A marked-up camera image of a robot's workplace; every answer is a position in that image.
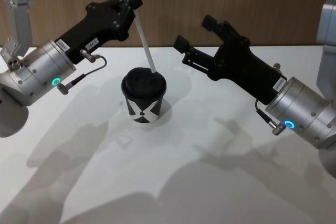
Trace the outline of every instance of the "white logo on cup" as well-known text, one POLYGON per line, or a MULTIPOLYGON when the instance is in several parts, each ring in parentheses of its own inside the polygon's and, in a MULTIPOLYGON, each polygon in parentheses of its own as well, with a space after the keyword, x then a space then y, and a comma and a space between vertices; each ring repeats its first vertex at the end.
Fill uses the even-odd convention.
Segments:
POLYGON ((155 107, 155 105, 158 103, 158 101, 153 102, 151 105, 148 106, 147 109, 141 110, 135 102, 133 102, 129 99, 127 99, 127 100, 129 102, 131 108, 135 112, 135 115, 131 115, 131 118, 133 120, 144 117, 147 121, 149 121, 150 123, 153 123, 159 118, 159 115, 156 115, 155 113, 153 113, 151 111, 155 107))

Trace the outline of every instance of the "wooden wall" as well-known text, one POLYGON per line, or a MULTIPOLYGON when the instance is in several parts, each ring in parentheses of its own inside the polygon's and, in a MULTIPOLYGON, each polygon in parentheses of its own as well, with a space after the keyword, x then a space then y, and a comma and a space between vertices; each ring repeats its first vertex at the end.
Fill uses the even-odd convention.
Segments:
MULTIPOLYGON (((84 18, 89 2, 105 0, 37 0, 30 8, 34 44, 56 39, 84 18)), ((205 14, 228 20, 254 45, 314 44, 320 12, 326 0, 143 0, 140 18, 150 46, 171 46, 178 34, 193 45, 218 45, 201 22, 205 14)), ((9 35, 4 3, 0 3, 0 44, 9 35)), ((108 46, 139 46, 130 38, 108 46)))

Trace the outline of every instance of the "metal cylinder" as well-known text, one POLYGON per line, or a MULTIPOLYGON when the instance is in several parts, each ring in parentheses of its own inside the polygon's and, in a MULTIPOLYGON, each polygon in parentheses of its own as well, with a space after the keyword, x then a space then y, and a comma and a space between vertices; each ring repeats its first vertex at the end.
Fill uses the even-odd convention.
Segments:
POLYGON ((28 119, 28 109, 0 88, 0 137, 18 132, 28 119))
POLYGON ((294 77, 287 81, 266 111, 318 149, 336 140, 336 110, 332 102, 294 77))
POLYGON ((53 41, 35 49, 22 63, 19 70, 2 73, 0 83, 23 106, 36 102, 76 70, 53 41))

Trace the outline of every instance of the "white tabletop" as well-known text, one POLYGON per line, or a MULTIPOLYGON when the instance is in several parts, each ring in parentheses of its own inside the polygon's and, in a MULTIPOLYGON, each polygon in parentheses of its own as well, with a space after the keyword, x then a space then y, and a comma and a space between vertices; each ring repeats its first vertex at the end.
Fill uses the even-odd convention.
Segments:
MULTIPOLYGON (((151 51, 167 80, 156 123, 132 122, 120 88, 147 66, 143 49, 102 48, 107 68, 67 96, 53 89, 1 139, 1 224, 336 223, 336 180, 318 150, 290 130, 274 136, 233 82, 211 81, 172 48, 151 51)), ((252 51, 318 90, 322 47, 252 51)))

